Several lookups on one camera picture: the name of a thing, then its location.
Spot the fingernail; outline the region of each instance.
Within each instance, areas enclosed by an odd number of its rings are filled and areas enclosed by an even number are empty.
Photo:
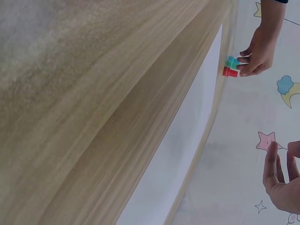
[[[268,147],[268,150],[269,150],[270,148],[274,148],[276,145],[277,145],[277,142],[271,142],[271,144],[270,144],[269,147]]]

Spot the moon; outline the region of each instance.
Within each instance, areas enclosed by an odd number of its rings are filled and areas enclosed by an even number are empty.
[[[294,95],[300,95],[300,83],[294,83],[294,86],[290,89],[288,93],[286,93],[285,95],[281,95],[282,100],[290,108],[292,108],[291,98]]]

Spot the building block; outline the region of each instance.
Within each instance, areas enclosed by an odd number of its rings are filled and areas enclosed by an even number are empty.
[[[232,70],[228,67],[224,67],[223,76],[231,76],[231,77],[238,77],[239,73],[235,70]]]

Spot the wooden panel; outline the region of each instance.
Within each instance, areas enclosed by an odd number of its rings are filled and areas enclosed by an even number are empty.
[[[186,175],[186,178],[182,184],[182,187],[177,195],[177,198],[170,210],[170,213],[168,215],[168,218],[165,221],[165,225],[171,224],[172,220],[176,214],[176,210],[179,207],[179,204],[184,196],[184,193],[189,185],[189,182],[191,180],[191,177],[195,171],[195,168],[199,162],[199,159],[202,154],[202,150],[205,146],[206,140],[208,138],[208,135],[210,133],[210,129],[212,127],[214,118],[218,112],[218,106],[222,97],[223,88],[226,82],[225,77],[222,76],[223,69],[225,66],[226,59],[229,54],[231,54],[232,48],[233,48],[233,42],[234,42],[234,35],[235,35],[235,24],[236,24],[236,14],[237,14],[237,0],[232,1],[231,6],[227,9],[227,12],[225,13],[225,19],[223,23],[223,33],[222,33],[222,43],[221,43],[221,51],[220,51],[220,58],[219,58],[219,66],[218,66],[218,77],[217,77],[217,83],[216,83],[216,89],[215,89],[215,96],[214,101],[212,105],[212,110],[210,114],[210,118],[208,120],[208,123],[206,125],[205,131],[203,133],[203,136],[200,140],[197,152],[195,154],[195,157],[191,163],[191,166],[189,168],[189,171]]]
[[[113,224],[230,2],[0,3],[0,223]]]

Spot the blue cloud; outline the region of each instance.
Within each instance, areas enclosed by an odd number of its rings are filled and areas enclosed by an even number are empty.
[[[280,81],[277,81],[277,86],[278,92],[282,95],[285,95],[294,86],[294,82],[290,76],[283,76]]]

